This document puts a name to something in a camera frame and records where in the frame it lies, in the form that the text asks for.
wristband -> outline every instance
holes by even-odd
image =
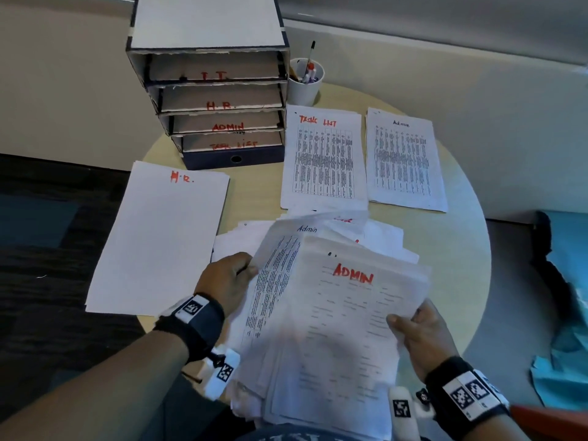
[[[183,340],[189,352],[187,363],[209,356],[222,332],[224,311],[221,304],[199,292],[168,311],[168,315],[158,319],[154,329],[175,334]]]
[[[510,415],[502,393],[461,357],[445,360],[424,383],[437,423],[456,441],[493,416]]]

person's left arm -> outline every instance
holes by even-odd
[[[211,263],[195,292],[235,311],[257,274],[251,256],[239,253]],[[175,334],[151,331],[105,362],[70,380],[0,425],[0,439],[126,441],[140,437],[187,362],[188,348]]]

pen holder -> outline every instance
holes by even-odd
[[[290,66],[294,68],[298,77],[302,78],[306,69],[308,58],[293,58],[290,60]],[[316,60],[312,60],[316,69],[317,81],[302,83],[288,78],[288,98],[286,102],[291,105],[312,106],[315,102],[316,95],[319,93],[320,85],[325,78],[323,66]]]

white top of organizer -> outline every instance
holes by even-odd
[[[131,48],[284,46],[274,0],[139,0]]]

person's left hand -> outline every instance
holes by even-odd
[[[239,308],[249,282],[258,273],[250,261],[251,255],[239,252],[209,264],[200,275],[194,293],[209,294],[220,303],[224,316],[228,317]]]

